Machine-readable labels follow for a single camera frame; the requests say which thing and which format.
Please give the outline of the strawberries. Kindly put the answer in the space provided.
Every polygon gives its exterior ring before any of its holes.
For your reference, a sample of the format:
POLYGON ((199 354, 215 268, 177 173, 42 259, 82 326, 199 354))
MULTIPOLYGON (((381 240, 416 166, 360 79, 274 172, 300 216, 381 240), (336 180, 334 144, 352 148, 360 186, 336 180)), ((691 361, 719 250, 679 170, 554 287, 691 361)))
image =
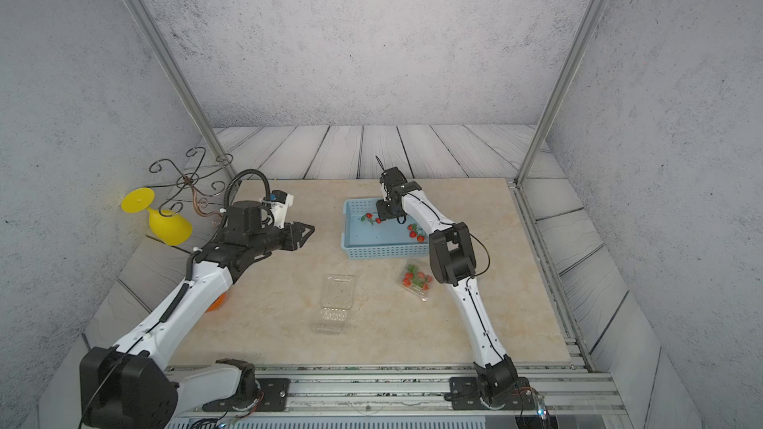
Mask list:
POLYGON ((420 295, 425 295, 429 289, 430 284, 434 278, 424 272, 417 264, 408 263, 403 272, 401 272, 401 280, 399 283, 403 288, 411 290, 420 295))

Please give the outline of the light blue perforated basket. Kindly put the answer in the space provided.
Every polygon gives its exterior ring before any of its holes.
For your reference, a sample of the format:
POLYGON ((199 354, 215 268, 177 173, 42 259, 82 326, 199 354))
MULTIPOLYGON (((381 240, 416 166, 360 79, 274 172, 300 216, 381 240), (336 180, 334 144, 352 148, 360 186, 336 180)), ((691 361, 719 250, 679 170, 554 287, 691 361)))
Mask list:
POLYGON ((410 224, 418 224, 410 216, 400 220, 383 220, 381 224, 373 226, 361 221, 361 215, 365 213, 377 215, 377 201, 375 198, 351 199, 344 203, 345 228, 341 237, 341 246, 347 256, 350 259, 426 256, 428 238, 426 237, 423 243, 409 238, 407 227, 410 224))

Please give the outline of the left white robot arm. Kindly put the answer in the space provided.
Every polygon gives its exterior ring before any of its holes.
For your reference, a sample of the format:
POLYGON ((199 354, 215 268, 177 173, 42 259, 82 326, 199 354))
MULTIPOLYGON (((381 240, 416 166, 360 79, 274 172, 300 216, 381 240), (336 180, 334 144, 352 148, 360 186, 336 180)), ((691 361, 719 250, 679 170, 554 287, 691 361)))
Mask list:
POLYGON ((189 256, 176 289, 111 347, 94 347, 83 357, 81 425, 164 428, 174 416, 203 405, 224 413, 258 405, 262 390, 246 361, 220 359, 178 375, 166 369, 201 317, 250 266, 306 244, 315 228, 286 220, 292 204, 290 194, 276 190, 261 201, 227 206, 224 225, 189 256))

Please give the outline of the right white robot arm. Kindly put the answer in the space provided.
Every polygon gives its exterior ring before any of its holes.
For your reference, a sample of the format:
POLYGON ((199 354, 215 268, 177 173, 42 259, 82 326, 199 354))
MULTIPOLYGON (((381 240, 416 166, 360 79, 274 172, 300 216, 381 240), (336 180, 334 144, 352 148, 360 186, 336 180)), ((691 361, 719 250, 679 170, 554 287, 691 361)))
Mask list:
POLYGON ((500 409, 536 404, 536 391, 521 377, 501 344, 478 287, 477 259, 472 234, 465 222, 447 218, 415 181, 397 167, 383 169, 383 198, 377 201, 382 220, 408 216, 425 231, 430 269, 435 280, 453 297, 465 326, 476 371, 476 387, 483 405, 500 409))

